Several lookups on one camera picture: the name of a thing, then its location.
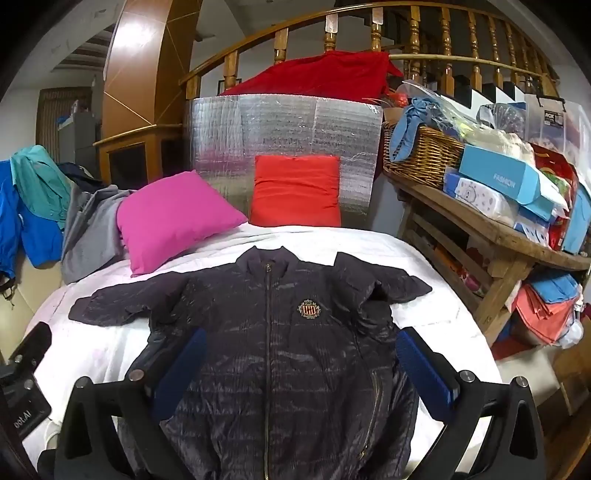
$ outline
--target pink pillow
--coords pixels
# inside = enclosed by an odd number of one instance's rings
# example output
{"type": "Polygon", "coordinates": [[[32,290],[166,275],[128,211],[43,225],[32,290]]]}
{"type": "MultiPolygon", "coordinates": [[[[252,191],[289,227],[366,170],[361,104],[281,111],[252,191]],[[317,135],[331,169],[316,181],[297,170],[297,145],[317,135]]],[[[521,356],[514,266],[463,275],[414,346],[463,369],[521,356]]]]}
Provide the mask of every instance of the pink pillow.
{"type": "Polygon", "coordinates": [[[153,272],[196,242],[246,221],[195,171],[150,183],[117,210],[134,276],[153,272]]]}

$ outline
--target metal screw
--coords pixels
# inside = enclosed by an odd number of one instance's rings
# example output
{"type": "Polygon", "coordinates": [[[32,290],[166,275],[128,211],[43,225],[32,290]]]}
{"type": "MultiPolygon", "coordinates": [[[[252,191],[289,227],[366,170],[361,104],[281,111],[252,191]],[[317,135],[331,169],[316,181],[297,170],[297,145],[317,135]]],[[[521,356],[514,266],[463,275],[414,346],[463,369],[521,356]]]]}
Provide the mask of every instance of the metal screw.
{"type": "Polygon", "coordinates": [[[476,379],[476,375],[474,375],[469,370],[462,370],[460,372],[460,378],[467,383],[472,383],[476,379]]]}
{"type": "Polygon", "coordinates": [[[142,380],[142,378],[144,377],[144,371],[137,369],[137,370],[132,370],[129,373],[129,379],[132,382],[138,382],[139,380],[142,380]]]}
{"type": "Polygon", "coordinates": [[[515,383],[520,387],[527,387],[529,383],[527,383],[527,379],[525,377],[515,377],[515,383]]]}
{"type": "Polygon", "coordinates": [[[76,388],[84,388],[88,384],[89,380],[90,378],[88,377],[80,377],[78,380],[76,380],[76,383],[74,385],[76,386],[76,388]]]}

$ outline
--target silver foil panel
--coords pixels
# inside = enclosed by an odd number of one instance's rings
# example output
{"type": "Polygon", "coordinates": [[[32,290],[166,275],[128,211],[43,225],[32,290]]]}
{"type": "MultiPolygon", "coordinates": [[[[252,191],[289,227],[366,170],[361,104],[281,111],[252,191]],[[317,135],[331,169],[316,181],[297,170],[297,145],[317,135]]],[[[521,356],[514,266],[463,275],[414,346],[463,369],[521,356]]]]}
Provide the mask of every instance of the silver foil panel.
{"type": "Polygon", "coordinates": [[[340,157],[343,226],[361,228],[371,197],[382,109],[300,95],[235,95],[191,100],[186,134],[193,168],[248,215],[256,155],[340,157]]]}

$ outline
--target blue cloth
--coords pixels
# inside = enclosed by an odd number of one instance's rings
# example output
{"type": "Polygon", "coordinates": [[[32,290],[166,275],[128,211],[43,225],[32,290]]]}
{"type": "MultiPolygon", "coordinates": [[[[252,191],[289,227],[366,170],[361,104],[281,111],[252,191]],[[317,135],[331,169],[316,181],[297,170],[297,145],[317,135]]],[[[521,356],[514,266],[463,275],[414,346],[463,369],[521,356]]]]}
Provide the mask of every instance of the blue cloth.
{"type": "Polygon", "coordinates": [[[579,295],[577,281],[570,273],[549,268],[528,280],[544,303],[562,303],[579,295]]]}
{"type": "Polygon", "coordinates": [[[390,139],[390,161],[406,160],[413,151],[414,138],[422,124],[433,127],[453,138],[460,138],[453,121],[441,111],[438,101],[431,98],[413,98],[404,109],[390,139]]]}
{"type": "Polygon", "coordinates": [[[10,245],[16,243],[17,246],[14,249],[14,255],[2,253],[4,250],[12,252],[12,248],[0,247],[2,256],[0,264],[4,265],[4,258],[6,258],[6,262],[12,264],[14,269],[14,256],[16,256],[19,241],[22,242],[22,247],[34,267],[46,262],[59,261],[63,234],[57,222],[34,215],[27,208],[12,184],[11,166],[8,160],[0,161],[0,185],[4,196],[8,199],[7,206],[9,205],[12,210],[11,217],[15,217],[18,221],[18,228],[12,232],[12,228],[2,225],[4,218],[0,213],[0,230],[2,231],[0,242],[7,242],[10,245]]]}
{"type": "Polygon", "coordinates": [[[0,184],[0,271],[14,278],[21,221],[17,215],[17,202],[12,195],[12,182],[0,184]]]}
{"type": "Polygon", "coordinates": [[[400,117],[392,132],[392,138],[390,139],[391,162],[406,160],[411,154],[417,129],[427,122],[427,106],[433,104],[435,102],[428,99],[411,99],[411,104],[404,109],[402,117],[400,117]],[[394,155],[398,147],[400,147],[400,150],[394,155]]]}

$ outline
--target stacked clothes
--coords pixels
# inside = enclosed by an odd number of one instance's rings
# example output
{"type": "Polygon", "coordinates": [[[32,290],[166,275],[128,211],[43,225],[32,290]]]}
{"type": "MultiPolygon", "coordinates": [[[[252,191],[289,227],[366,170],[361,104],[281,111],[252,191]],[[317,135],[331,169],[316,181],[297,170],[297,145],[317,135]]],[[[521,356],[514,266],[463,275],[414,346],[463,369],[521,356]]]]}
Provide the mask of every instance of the stacked clothes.
{"type": "Polygon", "coordinates": [[[131,192],[81,166],[56,165],[41,145],[0,161],[0,293],[15,283],[20,245],[34,267],[61,260],[66,283],[119,260],[116,212],[131,192]]]}
{"type": "Polygon", "coordinates": [[[578,321],[581,307],[581,286],[569,273],[553,269],[534,274],[515,300],[515,309],[527,328],[549,345],[560,345],[560,339],[578,321]]]}

